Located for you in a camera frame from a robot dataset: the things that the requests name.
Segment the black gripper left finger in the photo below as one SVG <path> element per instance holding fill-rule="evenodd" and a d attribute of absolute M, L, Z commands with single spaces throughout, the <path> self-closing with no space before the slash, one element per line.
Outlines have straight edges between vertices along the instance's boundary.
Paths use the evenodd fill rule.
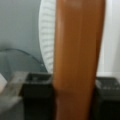
<path fill-rule="evenodd" d="M 20 94 L 24 100 L 25 120 L 53 120 L 54 90 L 51 74 L 29 73 Z"/>

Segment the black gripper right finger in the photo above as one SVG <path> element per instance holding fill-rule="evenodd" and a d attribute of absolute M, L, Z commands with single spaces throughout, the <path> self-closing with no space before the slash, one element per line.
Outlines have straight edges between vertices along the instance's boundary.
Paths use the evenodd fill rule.
<path fill-rule="evenodd" d="M 114 77 L 98 77 L 91 106 L 92 120 L 120 120 L 120 83 Z"/>

